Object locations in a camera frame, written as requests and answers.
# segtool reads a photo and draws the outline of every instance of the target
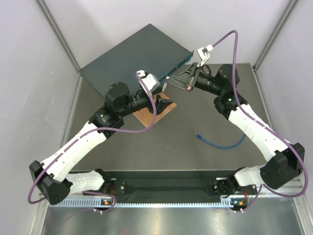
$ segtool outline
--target metal frame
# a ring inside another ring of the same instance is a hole
[[[271,36],[269,37],[268,41],[266,42],[259,58],[257,59],[255,65],[253,66],[254,70],[258,70],[261,63],[263,62],[264,58],[266,57],[269,49],[272,47],[273,43],[275,42],[277,36],[279,35],[280,31],[284,27],[285,23],[287,22],[289,16],[291,15],[292,11],[296,7],[299,0],[291,0],[284,11],[282,17],[280,18],[278,24],[276,25],[274,31],[272,32]]]
[[[58,41],[60,42],[60,44],[64,48],[67,56],[69,57],[70,61],[72,62],[73,66],[75,67],[75,69],[79,75],[79,79],[78,79],[78,82],[77,82],[77,85],[75,88],[75,92],[73,94],[73,98],[71,101],[70,111],[69,111],[68,116],[67,116],[67,124],[65,127],[64,136],[62,138],[62,145],[63,145],[68,140],[70,127],[72,124],[72,117],[73,117],[73,114],[75,113],[76,104],[77,104],[77,100],[78,100],[78,96],[79,96],[79,92],[80,92],[80,88],[81,88],[82,77],[80,76],[80,73],[79,73],[80,66],[79,66],[78,62],[76,61],[72,51],[70,50],[70,48],[69,48],[63,34],[61,33],[59,27],[57,26],[57,24],[56,24],[52,14],[51,14],[51,12],[49,11],[45,1],[44,0],[35,0],[35,2],[38,4],[39,8],[42,10],[47,22],[51,26],[52,31],[55,33]],[[257,85],[259,88],[259,92],[261,95],[261,99],[262,99],[262,102],[263,102],[263,105],[264,105],[264,108],[265,108],[265,111],[266,111],[266,114],[267,114],[267,117],[269,120],[269,124],[270,124],[271,128],[273,128],[274,130],[276,129],[275,123],[272,119],[272,115],[271,115],[271,112],[270,112],[270,109],[268,106],[266,96],[264,95],[264,90],[262,87],[262,83],[260,82],[260,77],[258,75],[257,70],[260,67],[261,63],[263,62],[264,58],[266,57],[268,51],[272,47],[272,45],[273,45],[274,41],[276,40],[277,36],[279,35],[281,29],[286,24],[287,19],[291,15],[291,12],[296,7],[296,4],[298,2],[299,2],[299,0],[291,0],[289,2],[283,16],[281,17],[280,21],[276,25],[272,35],[270,36],[264,49],[262,50],[262,53],[258,57],[255,65],[252,67],[252,70],[253,70],[253,73],[255,75],[255,79],[256,79],[256,82],[257,82]],[[284,193],[295,193],[301,187],[301,182],[299,179],[296,179],[290,183],[291,184],[288,184],[285,187],[282,187],[280,189],[280,191],[284,192]],[[275,195],[270,193],[270,192],[267,192],[267,191],[264,191],[260,195],[260,197],[269,197],[269,196],[272,197]],[[294,202],[295,202],[295,206],[296,206],[296,209],[298,211],[299,219],[302,223],[305,234],[308,234],[308,235],[313,234],[313,214],[312,214],[311,207],[308,203],[306,196],[295,198]],[[46,200],[40,202],[37,205],[37,212],[36,212],[36,216],[33,220],[30,235],[36,235],[36,234],[41,233],[43,225],[44,225],[45,216],[47,213],[47,208],[48,208],[48,202]]]

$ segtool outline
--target wooden board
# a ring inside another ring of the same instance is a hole
[[[160,93],[159,94],[163,99],[170,99],[166,94]],[[175,103],[168,106],[161,114],[157,115],[156,117],[156,123],[163,118],[165,115],[167,115],[170,111],[172,111],[177,105]],[[139,110],[137,112],[134,112],[134,115],[138,120],[145,126],[149,126],[153,119],[153,114],[151,114],[148,110],[148,108],[144,108],[142,110]]]

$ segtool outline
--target metal floor panel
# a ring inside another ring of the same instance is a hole
[[[49,208],[42,235],[303,235],[292,199],[259,198],[247,212],[204,208],[117,208],[107,214]]]
[[[220,65],[210,65],[215,75]],[[266,113],[250,64],[238,64],[238,91],[255,113],[267,121]],[[246,138],[230,150],[216,149],[195,137],[198,132],[215,144],[237,143],[243,133],[220,115],[213,104],[214,95],[195,88],[186,92],[168,86],[165,92],[177,107],[151,130],[136,135],[115,133],[95,147],[75,170],[172,170],[172,169],[237,169],[265,163],[261,152]],[[86,81],[83,82],[73,118],[73,137],[104,104],[104,100]],[[134,116],[124,118],[123,129],[143,129]]]

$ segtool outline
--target table surface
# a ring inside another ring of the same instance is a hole
[[[210,66],[212,74],[216,74],[220,67]],[[267,121],[250,64],[238,64],[237,70],[240,77],[239,93],[255,113]],[[261,152],[248,138],[230,150],[211,147],[196,138],[195,132],[215,144],[229,146],[237,143],[243,136],[238,127],[216,111],[213,104],[215,95],[197,88],[189,93],[173,86],[168,86],[165,93],[177,107],[149,131],[135,135],[115,133],[95,147],[74,169],[238,169],[265,163]],[[73,118],[71,138],[103,104],[103,98],[84,81]],[[144,128],[134,115],[125,117],[124,122],[123,129]]]
[[[211,66],[213,74],[219,65]],[[264,121],[266,114],[249,64],[238,64],[239,93]],[[200,133],[220,145],[236,143],[242,132],[214,107],[214,95],[194,89],[188,93],[168,87],[166,94],[177,107],[146,133],[115,133],[97,146],[75,167],[76,170],[168,170],[237,169],[265,163],[262,154],[246,138],[230,150],[216,149],[195,137]],[[70,136],[74,136],[104,103],[83,82]],[[124,118],[125,129],[144,126],[133,115]],[[293,199],[259,198],[244,214],[230,209],[206,208],[117,208],[110,213],[80,211],[80,208],[48,208],[42,235],[187,235],[187,234],[304,234]]]
[[[42,235],[304,235],[288,198],[259,198],[243,214],[218,208],[116,208],[103,215],[78,211],[49,208]]]

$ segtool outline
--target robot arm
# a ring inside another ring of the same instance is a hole
[[[208,51],[210,48],[207,47],[198,50],[202,60],[209,57]],[[193,63],[185,72],[167,77],[163,90],[167,84],[170,84],[186,91],[191,91],[196,87],[217,95],[214,99],[217,111],[238,126],[262,152],[267,164],[239,169],[234,175],[228,177],[228,186],[233,191],[248,185],[263,184],[272,189],[278,189],[300,175],[302,167],[296,156],[281,140],[265,129],[269,128],[268,125],[254,113],[248,102],[239,94],[241,107],[254,120],[248,118],[237,105],[232,89],[232,65],[222,65],[215,77],[210,72],[206,73],[203,68],[203,66]],[[235,81],[237,85],[239,83],[237,71]],[[293,147],[303,159],[303,146],[296,143]]]
[[[87,190],[100,190],[107,187],[106,182],[110,178],[104,171],[96,169],[87,173],[70,173],[72,168],[85,157],[93,148],[107,140],[114,131],[92,131],[99,127],[121,128],[124,124],[123,117],[133,112],[148,108],[152,113],[152,104],[147,92],[159,93],[160,83],[157,78],[144,71],[138,72],[139,77],[145,83],[148,91],[140,89],[136,94],[130,96],[129,90],[124,83],[115,83],[106,94],[106,102],[103,107],[97,110],[84,127],[67,144],[49,158],[41,163],[34,161],[30,166],[33,181],[38,175],[48,168],[37,184],[50,204],[55,205],[65,199],[69,194]],[[156,96],[157,115],[172,104],[171,100],[162,99]]]

